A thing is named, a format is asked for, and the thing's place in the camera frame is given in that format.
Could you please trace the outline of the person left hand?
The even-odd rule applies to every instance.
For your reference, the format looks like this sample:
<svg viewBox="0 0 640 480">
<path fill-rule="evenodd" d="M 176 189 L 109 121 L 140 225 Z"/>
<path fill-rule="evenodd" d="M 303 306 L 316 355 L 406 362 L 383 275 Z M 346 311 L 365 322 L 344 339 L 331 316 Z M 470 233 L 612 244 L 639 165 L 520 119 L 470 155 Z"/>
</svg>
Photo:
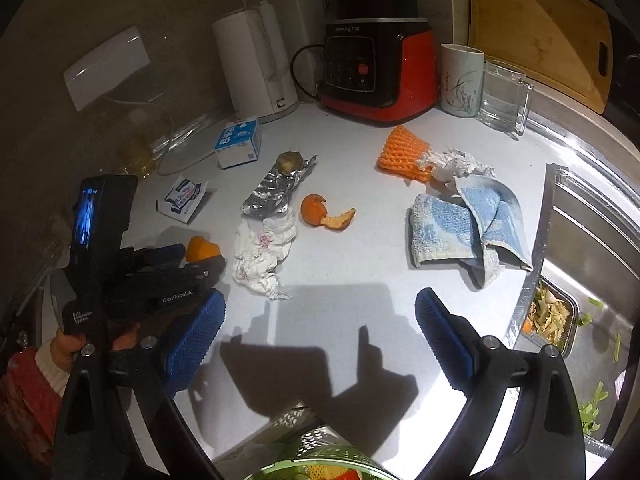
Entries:
<svg viewBox="0 0 640 480">
<path fill-rule="evenodd" d="M 112 350 L 128 350 L 137 341 L 139 323 L 128 325 L 113 325 L 110 328 Z M 65 335 L 59 328 L 50 343 L 50 352 L 53 363 L 63 372 L 70 373 L 73 368 L 75 354 L 86 344 L 84 334 Z"/>
</svg>

